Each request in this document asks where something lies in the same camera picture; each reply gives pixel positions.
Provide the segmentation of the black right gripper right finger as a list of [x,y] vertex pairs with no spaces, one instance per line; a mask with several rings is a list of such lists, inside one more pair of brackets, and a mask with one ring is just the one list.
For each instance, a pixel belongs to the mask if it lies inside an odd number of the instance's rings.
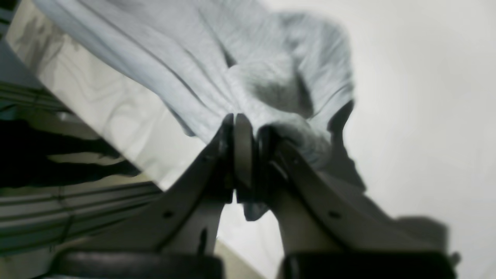
[[322,180],[271,127],[234,117],[237,201],[266,205],[283,241],[284,279],[455,279],[448,253],[344,181]]

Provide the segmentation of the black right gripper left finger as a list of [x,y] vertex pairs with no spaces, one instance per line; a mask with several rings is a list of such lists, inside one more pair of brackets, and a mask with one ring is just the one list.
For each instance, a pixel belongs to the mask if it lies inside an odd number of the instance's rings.
[[181,177],[137,215],[54,259],[56,279],[223,279],[213,254],[221,213],[233,198],[234,115]]

